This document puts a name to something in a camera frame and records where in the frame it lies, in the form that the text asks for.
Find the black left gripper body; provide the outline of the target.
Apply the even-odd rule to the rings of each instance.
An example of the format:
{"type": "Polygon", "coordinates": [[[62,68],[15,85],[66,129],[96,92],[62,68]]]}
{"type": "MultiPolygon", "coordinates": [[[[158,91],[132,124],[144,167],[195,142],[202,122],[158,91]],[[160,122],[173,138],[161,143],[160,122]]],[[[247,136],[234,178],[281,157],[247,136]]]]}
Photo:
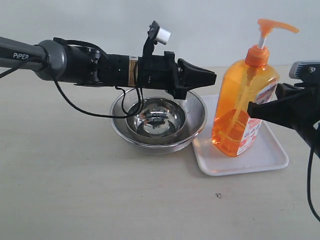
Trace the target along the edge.
{"type": "Polygon", "coordinates": [[[145,55],[138,59],[137,86],[145,89],[165,90],[174,99],[185,99],[187,88],[180,83],[175,53],[145,55]]]}

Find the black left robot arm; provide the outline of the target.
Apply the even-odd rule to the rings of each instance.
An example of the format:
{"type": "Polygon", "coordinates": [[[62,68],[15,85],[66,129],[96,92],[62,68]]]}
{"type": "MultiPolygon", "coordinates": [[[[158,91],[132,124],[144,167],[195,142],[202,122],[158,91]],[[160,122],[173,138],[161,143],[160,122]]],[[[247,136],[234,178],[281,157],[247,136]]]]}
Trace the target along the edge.
{"type": "Polygon", "coordinates": [[[1,37],[0,65],[32,70],[42,80],[57,80],[85,87],[128,87],[167,91],[174,99],[184,100],[188,91],[212,86],[217,75],[195,66],[175,53],[153,54],[150,40],[142,56],[108,54],[98,46],[79,40],[55,37],[36,45],[1,37]]]}

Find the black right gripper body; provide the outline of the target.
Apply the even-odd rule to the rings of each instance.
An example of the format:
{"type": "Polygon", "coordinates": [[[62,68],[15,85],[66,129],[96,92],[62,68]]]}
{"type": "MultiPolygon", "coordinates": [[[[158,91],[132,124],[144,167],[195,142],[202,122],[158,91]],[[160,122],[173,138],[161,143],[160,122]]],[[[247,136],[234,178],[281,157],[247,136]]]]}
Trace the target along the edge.
{"type": "Polygon", "coordinates": [[[302,82],[294,86],[302,88],[298,99],[302,106],[298,111],[301,121],[296,132],[320,157],[320,84],[302,82]]]}

